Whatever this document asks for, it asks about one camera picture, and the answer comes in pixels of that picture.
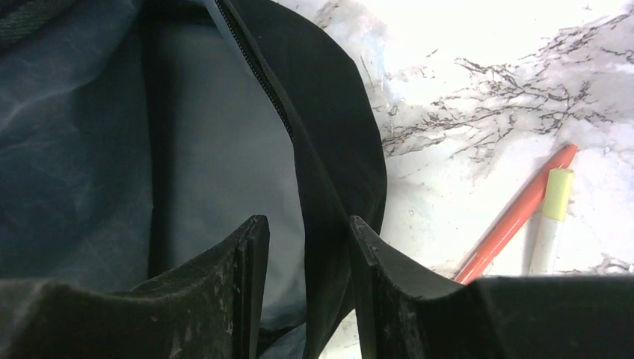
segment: black zipper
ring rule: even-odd
[[[271,81],[268,79],[266,72],[264,71],[264,68],[262,67],[262,64],[259,62],[258,58],[253,53],[253,50],[250,48],[247,42],[246,34],[244,34],[242,29],[240,28],[240,25],[236,21],[236,18],[231,14],[231,11],[223,3],[223,1],[214,0],[214,2],[216,6],[218,7],[220,15],[222,16],[223,20],[227,24],[227,27],[229,28],[229,31],[231,32],[231,36],[233,36],[233,39],[238,44],[238,48],[240,49],[242,56],[244,57],[247,64],[249,65],[249,68],[251,68],[251,71],[255,75],[260,86],[262,86],[262,89],[264,89],[266,96],[268,96],[268,99],[271,100],[271,103],[273,104],[275,111],[280,116],[280,119],[282,119],[282,123],[284,124],[284,127],[286,128],[286,132],[289,134],[289,137],[291,138],[291,142],[293,142],[293,131],[291,128],[291,123],[289,121],[288,114],[284,110],[282,99],[280,98],[279,95],[277,95],[277,92],[275,92],[275,89],[273,88]]]

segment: white marker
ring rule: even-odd
[[[553,273],[573,179],[574,172],[564,168],[556,168],[548,173],[544,207],[533,247],[529,275]]]

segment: marker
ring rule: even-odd
[[[531,255],[530,275],[553,273],[573,179],[574,172],[562,168],[551,170],[548,175],[541,222]]]
[[[479,277],[499,252],[535,212],[546,194],[548,174],[553,168],[567,168],[576,155],[577,146],[570,144],[559,150],[541,169],[528,187],[511,205],[486,239],[478,246],[455,281],[466,284]]]

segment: marble surface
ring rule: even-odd
[[[381,236],[452,277],[525,181],[579,146],[560,272],[634,269],[634,16],[623,0],[280,0],[366,82],[386,154]],[[517,275],[528,222],[487,270]],[[360,358],[354,313],[323,358]]]

